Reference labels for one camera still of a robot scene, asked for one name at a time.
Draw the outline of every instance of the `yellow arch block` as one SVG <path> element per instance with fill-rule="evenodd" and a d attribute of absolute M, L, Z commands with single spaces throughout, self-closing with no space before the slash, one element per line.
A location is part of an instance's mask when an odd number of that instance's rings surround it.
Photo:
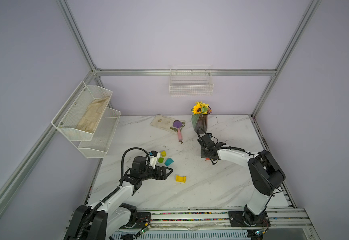
<path fill-rule="evenodd" d="M 186 179 L 187 179 L 186 176 L 182 177 L 182 176 L 176 175 L 176 182 L 183 182 L 183 183 L 185 183 Z"/>

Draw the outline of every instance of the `toy shovel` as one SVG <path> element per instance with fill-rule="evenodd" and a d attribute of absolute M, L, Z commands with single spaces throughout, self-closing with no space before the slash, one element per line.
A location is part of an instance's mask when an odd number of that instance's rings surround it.
<path fill-rule="evenodd" d="M 178 142 L 183 143 L 183 137 L 181 136 L 180 128 L 182 127 L 183 123 L 179 120 L 176 120 L 173 122 L 173 127 L 177 128 L 177 136 L 178 136 Z"/>

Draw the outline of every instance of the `black cable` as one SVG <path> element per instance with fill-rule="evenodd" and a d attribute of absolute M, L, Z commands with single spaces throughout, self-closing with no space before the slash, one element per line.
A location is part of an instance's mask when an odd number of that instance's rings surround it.
<path fill-rule="evenodd" d="M 91 211 L 89 214 L 86 215 L 84 223 L 81 225 L 80 230 L 77 233 L 77 240 L 80 240 L 82 237 L 82 234 L 84 233 L 85 228 L 88 226 L 88 224 L 90 223 L 93 215 L 95 214 L 95 212 L 97 211 L 97 209 L 102 206 L 102 204 L 104 202 L 106 202 L 106 200 L 108 200 L 111 196 L 113 196 L 118 190 L 120 189 L 120 186 L 118 186 L 115 190 L 113 190 L 110 194 L 108 194 L 104 199 L 101 200 L 101 202 L 99 202 Z"/>
<path fill-rule="evenodd" d="M 201 127 L 197 128 L 197 137 L 201 138 L 200 137 L 200 133 L 199 133 L 199 130 L 203 131 L 205 134 L 208 134 L 206 133 L 206 131 L 204 129 L 202 129 Z"/>
<path fill-rule="evenodd" d="M 127 154 L 127 152 L 131 151 L 131 150 L 134 150 L 134 149 L 137 149 L 137 150 L 141 150 L 143 152 L 145 152 L 148 156 L 148 159 L 149 159 L 149 154 L 147 151 L 145 151 L 144 149 L 140 148 L 140 147 L 132 147 L 132 148 L 129 148 L 128 150 L 126 150 L 123 154 L 123 157 L 121 158 L 121 177 L 120 177 L 120 186 L 123 185 L 123 178 L 124 178 L 124 158 L 125 158 L 125 155 Z"/>
<path fill-rule="evenodd" d="M 213 137 L 213 136 L 212 136 L 212 137 Z M 213 137 L 213 138 L 216 138 L 216 137 Z M 219 142 L 219 140 L 218 140 L 217 138 L 216 138 L 216 141 Z M 217 143 L 217 142 L 216 142 L 216 143 Z"/>
<path fill-rule="evenodd" d="M 261 174 L 261 172 L 259 172 L 259 174 L 260 174 L 270 185 L 272 185 L 272 187 L 274 187 L 275 189 L 278 190 L 278 192 L 272 193 L 272 196 L 274 196 L 274 195 L 277 194 L 277 193 L 282 192 L 282 191 L 281 191 L 280 189 L 278 189 L 275 185 L 271 184 L 271 182 L 268 181 L 268 179 L 266 179 L 266 178 L 264 177 L 264 175 Z"/>

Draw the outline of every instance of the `pink handle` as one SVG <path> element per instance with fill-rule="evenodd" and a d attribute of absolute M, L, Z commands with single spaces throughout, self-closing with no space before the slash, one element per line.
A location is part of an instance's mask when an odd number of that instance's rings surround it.
<path fill-rule="evenodd" d="M 183 140 L 183 137 L 181 136 L 180 128 L 177 128 L 177 136 L 178 136 L 178 141 L 181 142 Z"/>

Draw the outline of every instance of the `vase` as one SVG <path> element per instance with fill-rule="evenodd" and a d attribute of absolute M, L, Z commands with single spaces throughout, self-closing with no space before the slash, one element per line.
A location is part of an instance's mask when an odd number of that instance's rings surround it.
<path fill-rule="evenodd" d="M 194 127 L 195 132 L 197 132 L 197 129 L 199 127 L 201 127 L 202 129 L 204 129 L 205 131 L 208 130 L 208 115 L 211 113 L 211 108 L 209 108 L 209 111 L 207 114 L 200 114 L 199 119 L 196 122 L 196 126 Z"/>

